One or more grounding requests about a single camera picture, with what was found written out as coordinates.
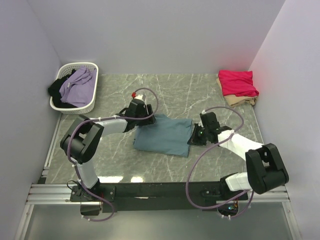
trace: beige cloth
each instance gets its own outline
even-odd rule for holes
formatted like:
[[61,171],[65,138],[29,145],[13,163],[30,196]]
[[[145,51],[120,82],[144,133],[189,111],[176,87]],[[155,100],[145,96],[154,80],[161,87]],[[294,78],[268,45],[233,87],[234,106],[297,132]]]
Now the beige cloth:
[[[216,79],[216,82],[218,83],[220,89],[221,83],[219,78]],[[224,96],[226,102],[229,104],[230,107],[235,107],[241,104],[251,104],[252,106],[256,104],[256,100],[258,99],[258,96],[251,97],[251,96],[236,96],[234,94],[226,95]]]

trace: folded cloth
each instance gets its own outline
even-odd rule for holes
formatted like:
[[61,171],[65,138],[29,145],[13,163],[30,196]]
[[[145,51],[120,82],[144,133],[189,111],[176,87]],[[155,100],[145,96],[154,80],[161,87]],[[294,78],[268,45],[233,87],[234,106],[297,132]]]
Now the folded cloth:
[[139,126],[133,148],[141,151],[188,157],[188,140],[192,134],[192,119],[171,119],[155,114],[156,122]]
[[81,66],[61,86],[61,102],[69,103],[78,108],[88,105],[93,96],[96,84],[97,70],[90,72]]
[[53,105],[60,109],[74,109],[76,106],[61,102],[61,93],[59,92],[62,84],[72,75],[76,72],[76,70],[72,69],[71,74],[65,75],[62,78],[58,78],[55,80],[50,87],[48,87],[48,93],[52,97]]
[[220,70],[218,77],[223,96],[234,94],[237,97],[256,97],[259,95],[259,92],[254,87],[252,71]]
[[[221,84],[219,81],[219,78],[216,79],[216,82],[219,85],[219,88],[221,88]],[[229,104],[230,107],[235,107],[241,104],[251,104],[252,106],[256,104],[256,100],[258,99],[258,96],[236,96],[234,94],[226,95],[224,96],[226,102]]]

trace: cable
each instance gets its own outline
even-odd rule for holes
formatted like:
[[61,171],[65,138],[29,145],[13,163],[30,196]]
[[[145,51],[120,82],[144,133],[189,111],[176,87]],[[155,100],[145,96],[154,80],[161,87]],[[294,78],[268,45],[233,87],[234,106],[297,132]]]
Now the cable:
[[69,180],[69,181],[67,181],[67,182],[66,182],[66,186],[67,186],[67,188],[70,189],[71,191],[72,191],[72,188],[69,187],[69,182],[73,182],[73,183],[75,183],[75,184],[78,185],[78,183],[77,183],[76,181],[74,181],[74,180]]
[[[243,127],[243,125],[245,124],[244,118],[240,115],[240,113],[238,113],[236,110],[234,110],[234,109],[231,108],[231,107],[228,107],[228,106],[214,106],[214,107],[210,107],[210,108],[206,109],[205,112],[207,112],[207,111],[209,111],[209,110],[212,110],[212,109],[220,109],[220,108],[222,108],[222,109],[229,109],[229,110],[233,111],[234,113],[236,113],[236,114],[240,117],[240,119],[241,119],[241,124],[234,130],[234,132],[237,132],[240,128]],[[222,141],[220,141],[220,142],[217,142],[217,143],[211,145],[210,147],[208,147],[203,153],[200,154],[200,156],[197,158],[197,160],[196,160],[195,163],[193,164],[193,166],[192,166],[192,168],[191,168],[191,170],[190,170],[190,172],[189,172],[189,174],[188,174],[188,176],[187,176],[187,178],[186,178],[186,182],[185,182],[185,194],[186,194],[186,198],[188,199],[189,203],[190,203],[192,206],[194,206],[195,208],[197,208],[197,209],[202,209],[202,210],[215,209],[215,208],[221,207],[222,205],[225,205],[226,203],[228,203],[228,202],[230,202],[230,201],[232,201],[232,200],[234,200],[234,199],[239,198],[240,196],[246,194],[246,193],[249,191],[249,190],[244,190],[244,191],[242,191],[241,193],[237,194],[236,196],[234,196],[234,197],[232,197],[232,198],[230,198],[230,199],[228,199],[228,200],[226,200],[226,201],[224,201],[224,202],[222,202],[222,203],[215,204],[215,205],[213,205],[213,206],[199,206],[199,205],[195,204],[195,203],[191,200],[191,198],[190,198],[190,194],[189,194],[190,178],[191,178],[191,175],[192,175],[193,171],[194,171],[195,168],[196,168],[196,165],[197,165],[198,162],[200,161],[200,159],[201,159],[207,152],[209,152],[211,149],[215,148],[216,146],[219,146],[220,144],[223,144],[223,143],[229,141],[229,140],[233,137],[233,135],[234,135],[234,133],[230,134],[230,136],[227,137],[226,139],[224,139],[224,140],[222,140]]]
[[85,186],[85,184],[82,182],[82,179],[81,179],[81,176],[80,176],[80,173],[79,173],[79,170],[78,170],[78,167],[77,167],[77,164],[75,164],[75,161],[73,161],[71,159],[71,143],[75,137],[75,135],[77,134],[77,131],[81,128],[81,126],[87,124],[87,123],[90,123],[90,122],[100,122],[100,121],[107,121],[107,120],[113,120],[113,119],[128,119],[128,120],[146,120],[148,118],[151,118],[157,111],[158,111],[158,108],[159,108],[159,99],[156,95],[156,93],[151,90],[150,88],[148,87],[141,87],[141,88],[138,88],[137,90],[135,90],[134,92],[138,92],[140,90],[148,90],[150,91],[154,97],[155,97],[155,100],[156,100],[156,107],[155,107],[155,110],[152,114],[150,114],[149,116],[146,116],[146,117],[127,117],[127,116],[111,116],[111,117],[102,117],[102,118],[93,118],[93,119],[88,119],[88,120],[85,120],[83,122],[81,122],[73,131],[73,133],[71,134],[70,136],[70,141],[68,143],[68,147],[67,147],[67,151],[66,151],[66,156],[69,160],[69,162],[71,162],[73,165],[74,165],[74,170],[75,170],[75,173],[78,177],[78,182],[81,184],[82,188],[88,193],[90,194],[91,196],[95,197],[96,199],[99,199],[100,201],[103,201],[105,202],[106,204],[108,204],[111,209],[112,209],[112,212],[111,214],[106,217],[106,218],[103,218],[103,219],[91,219],[87,216],[83,216],[85,219],[87,219],[88,221],[92,221],[92,222],[103,222],[103,221],[106,221],[108,219],[110,219],[114,214],[115,214],[115,207],[113,206],[113,204],[111,202],[109,202],[108,200],[92,193],[89,189],[87,189],[87,187]]

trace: stack of clothes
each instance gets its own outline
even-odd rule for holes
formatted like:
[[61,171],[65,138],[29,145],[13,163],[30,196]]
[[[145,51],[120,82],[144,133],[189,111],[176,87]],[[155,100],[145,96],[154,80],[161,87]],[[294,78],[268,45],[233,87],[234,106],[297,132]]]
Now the stack of clothes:
[[95,91],[97,70],[85,66],[73,69],[71,74],[54,81],[48,88],[53,105],[61,109],[81,108],[88,105]]
[[230,107],[255,105],[259,92],[254,87],[252,71],[220,70],[216,81]]

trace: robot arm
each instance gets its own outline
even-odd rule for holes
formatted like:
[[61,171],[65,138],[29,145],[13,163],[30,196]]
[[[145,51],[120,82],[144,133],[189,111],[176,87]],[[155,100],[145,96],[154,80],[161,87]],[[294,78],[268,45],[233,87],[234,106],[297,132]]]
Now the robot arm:
[[[231,139],[219,146],[232,151],[246,162],[247,172],[234,173],[223,178],[230,191],[252,189],[263,194],[289,181],[285,165],[274,144],[263,145],[235,133],[228,126],[220,126],[214,112],[203,111],[200,118],[201,121],[195,124],[188,144],[203,146],[207,141],[216,144],[233,134]],[[269,166],[264,166],[263,162],[269,163]]]
[[[120,113],[114,116],[114,119],[100,121],[98,123],[89,122],[83,125],[76,133],[71,143],[71,159],[74,162],[73,166],[77,167],[82,183],[86,188],[96,189],[100,184],[91,159],[96,153],[102,136],[125,133],[132,130],[135,126],[145,126],[156,122],[154,116],[146,120],[116,118],[117,116],[130,118],[150,116],[153,113],[152,106],[146,104],[145,101],[146,96],[144,94],[134,94],[132,95],[129,107],[121,110]],[[65,154],[67,154],[68,144],[74,129],[81,122],[88,119],[86,116],[79,115],[62,138],[60,147],[64,150]]]

